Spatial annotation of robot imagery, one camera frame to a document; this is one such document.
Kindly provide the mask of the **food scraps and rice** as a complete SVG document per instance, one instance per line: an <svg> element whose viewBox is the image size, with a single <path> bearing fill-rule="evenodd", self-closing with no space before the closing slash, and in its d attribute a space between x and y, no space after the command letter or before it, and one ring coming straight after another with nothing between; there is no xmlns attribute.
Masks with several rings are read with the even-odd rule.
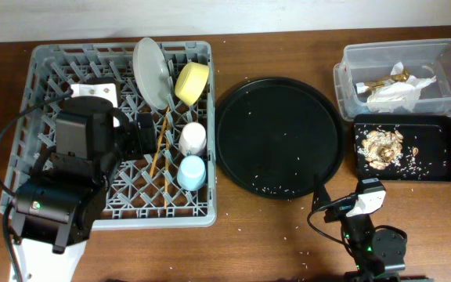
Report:
<svg viewBox="0 0 451 282"><path fill-rule="evenodd" d="M380 176L392 172L393 179L408 176L420 179L430 173L428 165L420 160L417 146L406 146L406 137L397 129L386 131L381 126L374 129L360 129L355 136L358 142L356 153L362 162L362 172Z"/></svg>

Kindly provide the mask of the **pink plastic cup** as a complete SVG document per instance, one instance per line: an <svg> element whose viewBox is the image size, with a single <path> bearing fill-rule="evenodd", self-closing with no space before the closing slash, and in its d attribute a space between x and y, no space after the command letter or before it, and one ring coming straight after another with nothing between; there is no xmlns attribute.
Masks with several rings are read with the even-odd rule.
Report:
<svg viewBox="0 0 451 282"><path fill-rule="evenodd" d="M204 126L198 122L186 124L179 137L179 150L184 156L200 156L207 143L207 133Z"/></svg>

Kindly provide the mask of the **blue plastic cup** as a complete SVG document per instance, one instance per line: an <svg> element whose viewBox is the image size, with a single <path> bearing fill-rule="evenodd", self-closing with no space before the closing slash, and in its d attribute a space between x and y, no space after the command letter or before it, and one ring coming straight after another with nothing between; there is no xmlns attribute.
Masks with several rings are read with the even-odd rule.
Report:
<svg viewBox="0 0 451 282"><path fill-rule="evenodd" d="M204 185L205 179L206 168L200 157L189 155L182 159L177 174L177 181L181 188L188 191L199 190Z"/></svg>

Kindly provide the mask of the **grey round plate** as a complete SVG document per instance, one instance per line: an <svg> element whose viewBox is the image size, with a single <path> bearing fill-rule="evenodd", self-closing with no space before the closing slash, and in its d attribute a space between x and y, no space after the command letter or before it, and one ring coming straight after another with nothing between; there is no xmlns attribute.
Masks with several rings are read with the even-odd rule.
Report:
<svg viewBox="0 0 451 282"><path fill-rule="evenodd" d="M170 74L164 55L152 38L143 38L135 45L132 65L135 82L146 103L158 110L165 109L171 94Z"/></svg>

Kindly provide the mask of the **yellow bowl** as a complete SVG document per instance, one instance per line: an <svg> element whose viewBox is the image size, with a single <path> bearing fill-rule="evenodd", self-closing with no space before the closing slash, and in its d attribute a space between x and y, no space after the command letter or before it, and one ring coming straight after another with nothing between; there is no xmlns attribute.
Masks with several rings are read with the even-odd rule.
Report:
<svg viewBox="0 0 451 282"><path fill-rule="evenodd" d="M210 68L208 65L189 62L180 72L175 84L176 96L187 106L192 106L207 85Z"/></svg>

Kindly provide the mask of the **white napkin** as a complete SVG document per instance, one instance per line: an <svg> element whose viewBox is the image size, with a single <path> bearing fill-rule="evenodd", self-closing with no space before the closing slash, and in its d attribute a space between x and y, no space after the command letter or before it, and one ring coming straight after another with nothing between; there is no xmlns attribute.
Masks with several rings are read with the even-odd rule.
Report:
<svg viewBox="0 0 451 282"><path fill-rule="evenodd" d="M398 62L392 69L391 74L399 74L404 69L407 69L402 62ZM436 76L431 78L417 78L410 72L410 77L406 82L396 82L373 91L364 92L367 94L366 101L368 103L385 103L404 100L418 100L421 91L429 85L437 81Z"/></svg>

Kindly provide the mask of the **gold foil wrapper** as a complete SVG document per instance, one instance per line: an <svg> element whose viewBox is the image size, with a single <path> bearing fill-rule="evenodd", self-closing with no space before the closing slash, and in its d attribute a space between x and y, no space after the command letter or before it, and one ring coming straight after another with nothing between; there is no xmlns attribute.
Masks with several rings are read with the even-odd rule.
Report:
<svg viewBox="0 0 451 282"><path fill-rule="evenodd" d="M376 81L368 81L368 82L360 82L355 85L356 91L358 94L373 91L374 89L378 89L396 82L406 82L410 77L410 72L407 69L404 69L399 74L391 74L385 77L382 77Z"/></svg>

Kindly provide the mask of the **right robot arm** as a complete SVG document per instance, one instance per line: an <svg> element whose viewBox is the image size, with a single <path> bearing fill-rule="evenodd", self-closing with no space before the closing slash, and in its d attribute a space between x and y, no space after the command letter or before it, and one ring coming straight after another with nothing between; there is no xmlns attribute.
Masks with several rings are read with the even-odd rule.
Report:
<svg viewBox="0 0 451 282"><path fill-rule="evenodd" d="M344 246L355 262L355 271L344 274L344 281L400 281L399 272L406 268L407 234L394 226L372 223L371 215L384 203L386 189L379 179L362 179L353 193L331 200L316 175L312 210L307 223L319 235ZM322 212L326 223L339 222L340 238L315 227L311 217Z"/></svg>

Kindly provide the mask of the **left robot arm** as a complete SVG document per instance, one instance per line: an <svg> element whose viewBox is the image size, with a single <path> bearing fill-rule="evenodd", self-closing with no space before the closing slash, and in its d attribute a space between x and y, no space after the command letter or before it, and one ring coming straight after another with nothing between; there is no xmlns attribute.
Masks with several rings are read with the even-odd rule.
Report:
<svg viewBox="0 0 451 282"><path fill-rule="evenodd" d="M90 78L56 97L56 143L39 154L4 211L11 281L69 281L124 161L157 150L151 114L118 108L115 78Z"/></svg>

